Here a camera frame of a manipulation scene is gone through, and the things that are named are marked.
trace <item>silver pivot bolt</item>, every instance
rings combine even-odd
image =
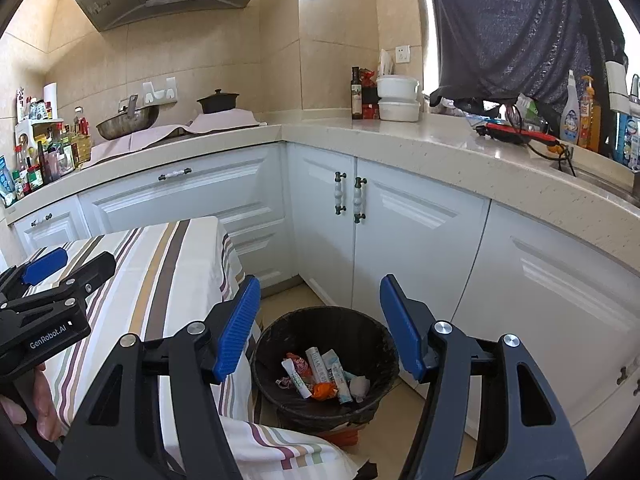
[[[204,329],[205,329],[204,323],[195,321],[187,327],[187,332],[189,332],[191,335],[198,335],[198,334],[202,334],[204,332]]]
[[[120,346],[123,348],[129,348],[136,344],[136,336],[133,334],[125,334],[120,338]]]
[[[516,348],[516,346],[520,345],[520,339],[518,338],[518,336],[513,335],[513,334],[507,334],[506,336],[504,336],[502,338],[502,340],[504,341],[504,344],[507,346],[511,346]]]
[[[435,324],[436,332],[439,334],[450,334],[453,330],[452,326],[446,321],[439,321]]]

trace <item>striped tablecloth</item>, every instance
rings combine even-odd
[[[47,362],[45,372],[60,419],[71,424],[84,394],[111,349],[125,333],[142,340],[172,336],[203,320],[232,298],[244,272],[224,226],[214,217],[171,222],[63,245],[65,269],[28,294],[46,290],[103,251],[116,259],[116,273],[87,298],[91,335]],[[46,253],[40,250],[32,260]],[[259,336],[254,324],[235,373],[212,386],[229,445],[246,479],[354,478],[356,464],[326,441],[254,424],[251,371],[246,354]],[[168,378],[160,379],[162,435],[181,465]]]

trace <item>white bottle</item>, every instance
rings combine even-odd
[[[560,140],[575,144],[578,142],[578,128],[580,126],[580,104],[578,92],[575,89],[574,71],[569,70],[569,81],[566,85],[567,99],[562,118],[560,119]]]

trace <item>black curtain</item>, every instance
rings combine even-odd
[[[607,0],[434,0],[434,8],[440,87],[432,105],[441,97],[500,102],[523,93],[553,123],[566,103],[571,69],[578,97],[580,77],[594,77],[607,115],[604,62],[626,62],[622,30]]]

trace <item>white food container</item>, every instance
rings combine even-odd
[[[415,102],[418,99],[418,80],[407,75],[383,75],[376,83],[381,99],[394,102]]]
[[[380,101],[378,105],[380,106],[380,119],[383,121],[415,123],[420,118],[420,105],[415,101],[413,103]]]

